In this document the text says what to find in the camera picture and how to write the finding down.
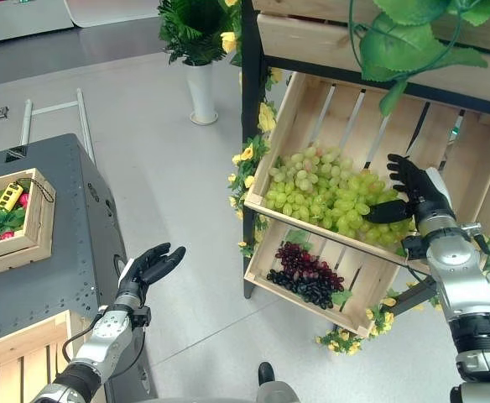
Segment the black metal frame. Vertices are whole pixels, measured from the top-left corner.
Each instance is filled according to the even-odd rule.
[[[364,81],[361,78],[361,74],[356,71],[266,56],[263,53],[262,42],[258,32],[257,16],[258,12],[253,8],[252,0],[242,0],[242,138],[244,143],[258,132],[258,105],[264,97],[264,83],[268,74],[268,66],[355,82],[364,86],[377,88],[389,88],[391,86],[392,83]],[[432,101],[490,113],[490,101],[475,97],[467,97],[454,92],[411,83],[408,84],[405,92]],[[254,214],[248,208],[243,209],[243,240],[249,245],[254,243]],[[249,258],[243,258],[243,273],[247,270],[249,260]],[[245,298],[251,297],[253,288],[254,285],[252,283],[244,280],[243,294]],[[428,276],[417,286],[401,294],[398,297],[399,303],[396,306],[386,309],[393,312],[394,315],[398,315],[430,299],[434,294],[435,282]]]

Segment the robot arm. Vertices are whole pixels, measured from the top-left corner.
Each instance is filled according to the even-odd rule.
[[[437,170],[420,170],[399,155],[388,158],[391,179],[401,182],[394,188],[405,192],[409,201],[382,203],[367,219],[415,217],[419,245],[409,256],[425,254],[458,352],[457,369],[468,382],[452,390],[451,402],[490,402],[490,283],[479,268],[480,254],[458,226]]]
[[[150,310],[144,306],[148,288],[165,277],[183,259],[185,248],[172,254],[169,243],[130,259],[118,281],[115,302],[96,322],[62,374],[46,385],[33,403],[88,403],[112,376],[120,355],[131,343],[135,327],[148,326]]]

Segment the white floor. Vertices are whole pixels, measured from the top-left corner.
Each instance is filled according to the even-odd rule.
[[[188,248],[183,264],[149,293],[147,350],[160,397],[254,399],[263,360],[303,402],[447,402],[461,382],[442,314],[398,317],[353,357],[314,343],[330,324],[267,291],[242,297],[241,223],[228,206],[231,157],[241,148],[237,68],[215,68],[219,121],[190,123],[180,64],[155,54],[0,85],[0,150],[17,145],[24,101],[34,108],[85,94],[98,169],[116,198],[129,256],[165,241]],[[276,90],[281,99],[284,84]],[[80,132],[77,110],[39,115],[31,139]],[[395,289],[409,280],[401,273]]]

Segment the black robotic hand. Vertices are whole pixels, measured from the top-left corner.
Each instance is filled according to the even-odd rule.
[[[144,305],[149,286],[165,277],[184,258],[183,246],[167,255],[169,251],[170,243],[162,243],[148,249],[129,267],[126,266],[124,270],[127,272],[118,283],[117,297],[126,294],[137,296],[141,300],[141,306]]]
[[[448,199],[437,189],[425,170],[419,169],[401,155],[389,154],[388,160],[391,163],[387,164],[387,168],[393,172],[390,178],[401,182],[401,185],[394,185],[393,188],[407,194],[409,201],[386,201],[372,206],[370,213],[365,216],[369,222],[397,222],[414,215],[418,225],[420,220],[433,213],[455,217]]]

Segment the wooden crate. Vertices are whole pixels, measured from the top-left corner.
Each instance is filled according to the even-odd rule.
[[[266,279],[271,269],[282,269],[280,259],[274,256],[284,243],[286,233],[292,226],[273,220],[252,257],[245,279],[282,296],[286,300],[304,307],[325,319],[344,327],[362,337],[372,330],[373,321],[366,317],[366,308],[377,305],[386,295],[398,273],[398,266],[370,254],[364,254],[353,248],[333,242],[319,235],[309,233],[307,242],[311,243],[310,254],[321,256],[329,267],[335,268],[339,276],[344,277],[344,288],[352,291],[352,296],[343,307],[335,306],[323,310],[304,302],[300,296]]]
[[[38,181],[55,199],[55,189],[35,168],[0,176],[0,190],[10,182],[28,177]],[[55,202],[46,201],[42,191],[31,182],[23,229],[16,231],[13,238],[0,241],[0,272],[51,255],[54,212]]]
[[[30,402],[64,370],[62,344],[90,324],[73,311],[64,311],[0,338],[0,403]],[[72,357],[83,338],[68,346]],[[94,402],[105,402],[101,389]]]
[[[258,15],[258,28],[265,55],[360,71],[347,28],[323,21],[346,23],[348,1],[254,0],[253,3],[262,11]],[[370,23],[379,12],[372,0],[358,1],[354,20]],[[451,16],[440,18],[433,26],[434,32],[443,39],[450,39],[452,27]],[[463,24],[461,31],[458,42],[490,49],[490,20],[482,27]],[[489,64],[487,69],[454,65],[418,74],[409,82],[490,101],[490,55],[485,55],[484,59]]]
[[[245,205],[266,216],[321,235],[394,264],[429,273],[427,266],[386,249],[347,238],[265,206],[269,168],[281,155],[303,149],[312,139],[338,145],[354,159],[354,169],[369,163],[387,183],[387,154],[408,155],[418,166],[442,167],[441,172],[459,222],[479,221],[490,235],[490,116],[465,111],[459,134],[449,144],[459,108],[426,103],[404,96],[389,118],[383,119],[378,101],[384,91],[361,88],[302,73],[294,73],[270,135],[271,151],[263,157]],[[418,132],[419,120],[423,119]]]

